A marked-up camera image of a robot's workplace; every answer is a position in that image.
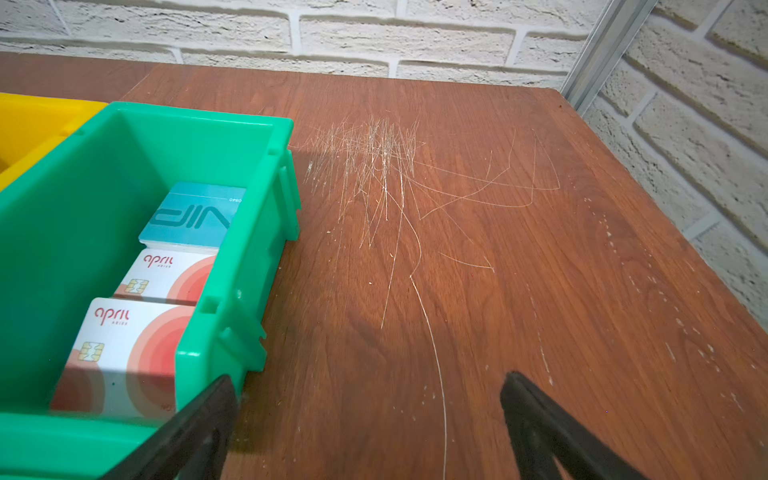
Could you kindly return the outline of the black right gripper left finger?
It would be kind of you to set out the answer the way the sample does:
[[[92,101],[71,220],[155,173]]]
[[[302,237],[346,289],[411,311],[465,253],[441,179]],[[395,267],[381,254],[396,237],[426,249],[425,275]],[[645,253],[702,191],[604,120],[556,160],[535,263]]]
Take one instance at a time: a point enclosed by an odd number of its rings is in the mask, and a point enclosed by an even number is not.
[[[102,477],[218,479],[238,413],[233,382],[221,375]]]

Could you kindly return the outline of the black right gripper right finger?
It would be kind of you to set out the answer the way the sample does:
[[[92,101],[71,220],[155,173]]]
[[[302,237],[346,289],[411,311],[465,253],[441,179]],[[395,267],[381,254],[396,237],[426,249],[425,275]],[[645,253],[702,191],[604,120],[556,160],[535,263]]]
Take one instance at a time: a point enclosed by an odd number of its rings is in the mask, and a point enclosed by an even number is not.
[[[506,374],[500,403],[521,478],[644,477],[522,373]]]

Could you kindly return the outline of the white red april card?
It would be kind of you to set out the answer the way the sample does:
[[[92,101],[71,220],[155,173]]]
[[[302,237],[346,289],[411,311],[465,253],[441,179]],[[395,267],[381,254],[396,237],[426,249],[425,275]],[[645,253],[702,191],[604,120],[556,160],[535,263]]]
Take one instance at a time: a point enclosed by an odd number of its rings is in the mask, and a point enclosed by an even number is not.
[[[204,253],[146,248],[125,274],[114,297],[194,306],[215,258]]]
[[[189,305],[92,300],[50,407],[108,418],[172,417],[176,349],[193,313]]]

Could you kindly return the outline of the teal VIP card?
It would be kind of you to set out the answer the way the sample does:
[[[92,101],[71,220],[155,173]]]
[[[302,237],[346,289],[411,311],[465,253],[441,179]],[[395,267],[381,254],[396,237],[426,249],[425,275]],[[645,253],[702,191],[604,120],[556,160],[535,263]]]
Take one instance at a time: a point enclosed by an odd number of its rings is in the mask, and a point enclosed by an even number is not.
[[[139,234],[148,248],[216,253],[246,193],[245,188],[176,183]]]

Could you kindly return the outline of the green plastic bin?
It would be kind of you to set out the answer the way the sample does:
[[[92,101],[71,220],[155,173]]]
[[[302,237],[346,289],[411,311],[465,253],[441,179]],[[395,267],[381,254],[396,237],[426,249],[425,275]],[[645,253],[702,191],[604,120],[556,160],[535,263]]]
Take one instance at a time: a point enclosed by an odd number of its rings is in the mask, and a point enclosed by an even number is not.
[[[1,194],[1,475],[96,479],[157,430],[50,408],[89,303],[116,288],[178,182],[245,188],[176,355],[185,406],[263,370],[262,318],[299,235],[288,118],[106,106]]]

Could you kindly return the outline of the yellow plastic bin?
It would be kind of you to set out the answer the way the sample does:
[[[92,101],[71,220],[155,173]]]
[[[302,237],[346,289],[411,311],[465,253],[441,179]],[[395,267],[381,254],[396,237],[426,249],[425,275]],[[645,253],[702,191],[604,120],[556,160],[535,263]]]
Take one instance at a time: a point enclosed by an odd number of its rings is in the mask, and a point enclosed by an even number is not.
[[[1,189],[107,106],[106,103],[1,94]]]

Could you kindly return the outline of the aluminium corner profile right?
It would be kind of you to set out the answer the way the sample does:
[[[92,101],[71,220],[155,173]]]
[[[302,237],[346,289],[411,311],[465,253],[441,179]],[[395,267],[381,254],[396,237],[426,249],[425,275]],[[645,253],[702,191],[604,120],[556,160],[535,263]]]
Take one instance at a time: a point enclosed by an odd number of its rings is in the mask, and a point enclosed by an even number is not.
[[[608,2],[560,90],[573,109],[584,116],[657,0]]]

